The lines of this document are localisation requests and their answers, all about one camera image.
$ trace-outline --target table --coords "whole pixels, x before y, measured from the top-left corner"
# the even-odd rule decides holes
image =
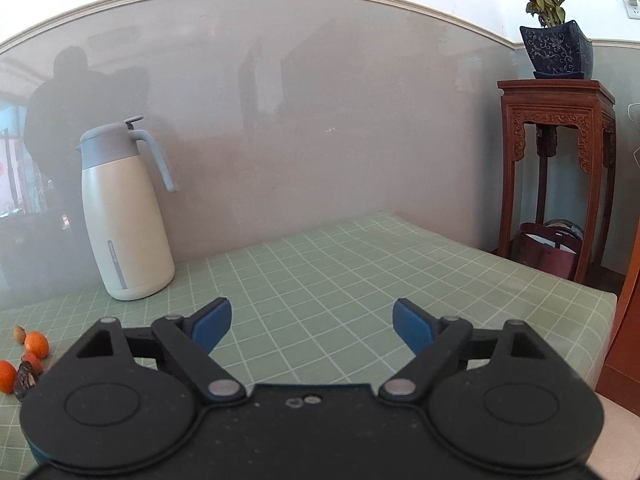
[[[595,385],[616,297],[568,282],[375,213],[302,234],[176,265],[174,280],[148,298],[119,301],[103,285],[0,310],[0,359],[18,364],[12,327],[45,333],[45,373],[96,320],[149,325],[190,316],[218,296],[232,305],[231,330],[211,353],[245,386],[366,382],[375,388],[413,354],[392,327],[405,297],[434,316],[462,316],[477,328],[529,323]],[[141,359],[154,366],[155,361]],[[0,480],[33,468],[19,403],[0,394]]]
[[[616,175],[616,114],[614,97],[599,81],[577,79],[523,79],[498,81],[502,105],[502,215],[498,256],[510,252],[515,163],[524,158],[524,124],[536,124],[540,158],[536,222],[543,223],[546,202],[547,159],[556,154],[557,126],[578,129],[578,165],[590,176],[584,240],[574,281],[582,283],[589,268],[594,241],[602,168],[607,168],[602,227],[593,263],[602,261],[613,202]]]

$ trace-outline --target potted plant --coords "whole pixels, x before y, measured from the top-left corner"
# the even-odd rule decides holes
[[[528,0],[527,12],[538,15],[542,28],[520,27],[538,79],[591,79],[593,46],[580,27],[564,22],[564,0]]]

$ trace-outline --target blue gripper pad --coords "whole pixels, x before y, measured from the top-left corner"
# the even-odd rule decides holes
[[[393,310],[394,330],[402,341],[418,355],[440,333],[438,320],[415,303],[399,298]]]
[[[183,332],[207,354],[231,327],[231,303],[217,298],[184,320]]]

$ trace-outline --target wall molding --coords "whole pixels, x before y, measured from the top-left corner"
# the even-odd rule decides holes
[[[640,40],[607,40],[606,38],[593,38],[591,40],[593,46],[618,46],[622,48],[638,48],[640,49]],[[512,43],[514,50],[524,48],[524,43],[521,41]]]
[[[92,14],[96,14],[98,12],[103,12],[105,10],[115,9],[117,7],[122,7],[130,4],[135,4],[139,2],[146,2],[149,0],[98,0],[96,2],[92,2],[85,6],[77,7],[75,9],[71,9],[57,16],[53,16],[43,22],[37,23],[25,30],[15,34],[14,36],[8,38],[0,42],[0,54],[8,51],[9,49],[17,46],[24,41],[30,40],[35,36],[43,34],[52,28],[59,27],[61,25],[65,25],[65,23],[72,22],[74,20],[79,20],[80,18],[84,18],[85,16],[90,16]],[[443,22],[451,23],[452,25],[457,25],[459,27],[465,28],[471,32],[475,32],[476,34],[480,34],[488,38],[489,40],[495,41],[503,46],[508,48],[512,48],[513,50],[524,48],[524,44],[520,42],[514,42],[511,40],[507,40],[506,38],[487,30],[475,23],[468,22],[467,20],[463,20],[452,14],[447,14],[446,12],[442,12],[441,10],[433,9],[431,7],[423,6],[420,4],[416,4],[413,2],[409,2],[407,0],[363,0],[366,2],[373,2],[377,4],[388,5],[392,7],[397,7],[398,9],[410,10],[412,12],[418,12],[419,14],[423,14],[425,16],[431,16],[432,18],[436,18],[438,20],[442,20]],[[623,48],[638,48],[640,49],[640,41],[634,40],[608,40],[605,38],[594,39],[594,46],[618,46]]]

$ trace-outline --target wooden cabinet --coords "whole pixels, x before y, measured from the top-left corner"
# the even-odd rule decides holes
[[[640,415],[640,222],[596,391]]]

